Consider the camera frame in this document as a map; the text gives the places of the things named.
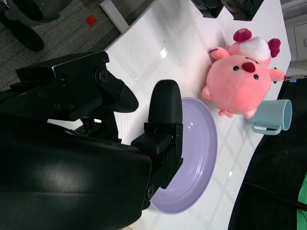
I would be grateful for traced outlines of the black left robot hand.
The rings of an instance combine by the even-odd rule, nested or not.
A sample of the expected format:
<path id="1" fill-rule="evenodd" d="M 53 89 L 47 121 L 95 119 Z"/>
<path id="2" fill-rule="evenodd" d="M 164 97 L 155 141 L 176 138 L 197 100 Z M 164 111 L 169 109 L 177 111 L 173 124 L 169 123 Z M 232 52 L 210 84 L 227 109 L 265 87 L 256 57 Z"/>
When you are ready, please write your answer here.
<path id="1" fill-rule="evenodd" d="M 263 0 L 192 0 L 203 17 L 217 18 L 226 8 L 237 21 L 251 21 Z"/>

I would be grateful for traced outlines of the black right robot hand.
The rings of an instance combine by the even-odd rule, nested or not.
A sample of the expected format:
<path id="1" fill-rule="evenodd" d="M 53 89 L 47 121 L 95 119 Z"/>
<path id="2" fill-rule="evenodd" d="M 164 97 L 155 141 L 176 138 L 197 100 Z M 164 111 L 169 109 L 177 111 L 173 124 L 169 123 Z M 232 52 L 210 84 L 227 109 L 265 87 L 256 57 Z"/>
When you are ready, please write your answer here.
<path id="1" fill-rule="evenodd" d="M 115 113 L 139 103 L 106 68 L 105 51 L 17 69 L 0 94 L 0 227 L 118 230 L 137 221 L 183 163 L 174 80 L 155 85 L 144 132 L 130 145 Z"/>

